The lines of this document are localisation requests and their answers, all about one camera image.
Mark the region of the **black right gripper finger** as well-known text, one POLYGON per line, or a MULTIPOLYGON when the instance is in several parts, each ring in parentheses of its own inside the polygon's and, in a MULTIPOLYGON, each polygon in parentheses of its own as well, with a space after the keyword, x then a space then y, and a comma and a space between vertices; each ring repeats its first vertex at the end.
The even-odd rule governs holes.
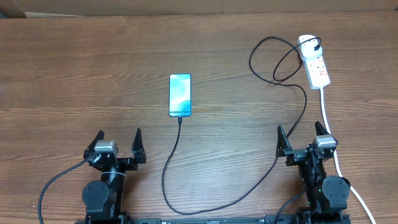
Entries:
POLYGON ((315 123, 315 129, 316 129, 316 134, 317 136, 323 136, 323 135, 328 135, 330 134, 326 128, 321 124, 321 122, 317 121, 315 123))
POLYGON ((276 157, 286 157, 292 151, 292 146, 281 125, 277 127, 276 157))

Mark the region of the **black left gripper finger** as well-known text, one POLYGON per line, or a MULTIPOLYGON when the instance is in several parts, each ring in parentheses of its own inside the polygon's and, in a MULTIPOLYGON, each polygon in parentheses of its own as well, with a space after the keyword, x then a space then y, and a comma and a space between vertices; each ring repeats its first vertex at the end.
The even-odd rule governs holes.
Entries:
POLYGON ((142 132, 141 129, 138 128, 136 131, 136 135, 134 137, 131 152, 133 153, 134 160, 137 164, 145 164, 147 161, 146 152, 144 150, 144 145, 142 141, 142 132))
POLYGON ((99 130, 94 140, 90 143, 90 145, 84 150, 83 158, 87 159, 91 152, 95 151, 95 146, 99 140, 104 139, 104 132, 99 130))

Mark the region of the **Samsung Galaxy smartphone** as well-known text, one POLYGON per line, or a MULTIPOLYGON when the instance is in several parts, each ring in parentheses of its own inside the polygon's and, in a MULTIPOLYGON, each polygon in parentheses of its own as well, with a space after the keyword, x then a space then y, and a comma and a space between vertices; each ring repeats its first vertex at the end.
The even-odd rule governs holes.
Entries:
POLYGON ((169 116, 192 115, 192 77, 189 73, 169 76, 169 116))

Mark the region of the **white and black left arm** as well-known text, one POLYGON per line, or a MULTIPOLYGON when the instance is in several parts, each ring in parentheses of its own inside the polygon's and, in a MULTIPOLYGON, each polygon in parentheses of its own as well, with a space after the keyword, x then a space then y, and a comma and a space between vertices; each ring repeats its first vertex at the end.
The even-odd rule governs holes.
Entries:
POLYGON ((126 172, 146 163, 142 133, 138 129, 131 146, 131 157, 119 158, 115 141, 106 141, 99 131, 85 149, 83 158, 101 172, 99 180, 89 182, 82 191, 86 206, 85 223, 132 223, 128 212, 121 210, 126 172))

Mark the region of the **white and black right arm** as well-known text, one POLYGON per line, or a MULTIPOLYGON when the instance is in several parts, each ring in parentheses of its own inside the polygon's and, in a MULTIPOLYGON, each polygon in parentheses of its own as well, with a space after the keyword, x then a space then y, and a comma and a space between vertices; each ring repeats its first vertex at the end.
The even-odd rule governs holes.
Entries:
POLYGON ((337 175, 327 175, 323 162, 334 155, 338 141, 321 125, 315 123, 317 135, 304 149, 293 149, 282 126, 277 128, 278 158, 286 158, 287 166, 297 166, 303 182, 303 190, 281 206, 274 223, 350 223, 347 209, 351 184, 348 179, 337 175), (295 214, 282 215, 284 208, 298 199, 307 196, 308 206, 298 208, 295 214))

